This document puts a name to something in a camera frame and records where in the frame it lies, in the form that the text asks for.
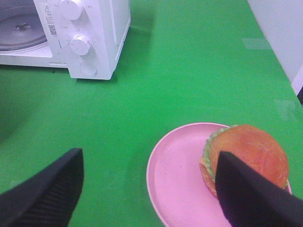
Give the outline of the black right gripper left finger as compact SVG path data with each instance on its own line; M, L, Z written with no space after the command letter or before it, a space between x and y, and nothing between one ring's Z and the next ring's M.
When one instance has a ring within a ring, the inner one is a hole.
M83 182L83 151L73 148L36 175L0 195L0 225L68 226Z

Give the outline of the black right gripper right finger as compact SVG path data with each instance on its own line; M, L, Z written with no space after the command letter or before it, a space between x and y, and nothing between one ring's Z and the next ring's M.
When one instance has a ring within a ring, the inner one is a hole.
M303 225L303 201L230 152L219 154L215 189L223 214L233 227Z

